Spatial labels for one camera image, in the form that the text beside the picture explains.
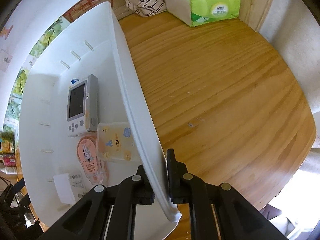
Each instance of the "screw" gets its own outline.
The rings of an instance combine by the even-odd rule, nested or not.
[[[229,183],[222,183],[221,188],[223,190],[231,190],[231,185]]]
[[[183,178],[187,179],[187,180],[191,180],[193,178],[193,175],[190,173],[185,173],[185,174],[183,174]]]
[[[95,186],[95,187],[94,187],[94,191],[97,192],[97,193],[104,191],[103,185],[97,185],[97,186]]]
[[[139,181],[139,180],[141,179],[141,176],[140,176],[140,175],[133,175],[133,176],[131,177],[131,179],[132,179],[133,181]]]

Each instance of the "wooden table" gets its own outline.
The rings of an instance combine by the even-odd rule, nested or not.
[[[257,209],[302,164],[316,136],[298,82],[239,19],[188,27],[167,12],[120,21],[161,145],[205,182]],[[188,206],[167,239],[190,239]]]

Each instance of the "white wall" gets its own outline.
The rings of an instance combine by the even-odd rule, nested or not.
[[[273,0],[260,33],[281,54],[313,113],[320,111],[320,27],[301,0]]]
[[[22,0],[10,16],[6,27],[13,25],[13,29],[7,40],[0,38],[0,50],[12,55],[7,71],[0,70],[0,130],[14,81],[32,47],[47,28],[78,1]]]

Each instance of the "white electronic device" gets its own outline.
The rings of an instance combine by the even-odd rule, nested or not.
[[[68,96],[68,136],[76,137],[98,128],[98,78],[94,75],[74,83]]]

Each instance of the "gray button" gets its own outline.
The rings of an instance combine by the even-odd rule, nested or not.
[[[93,117],[93,118],[91,118],[91,124],[93,125],[93,126],[96,126],[97,125],[97,120]]]

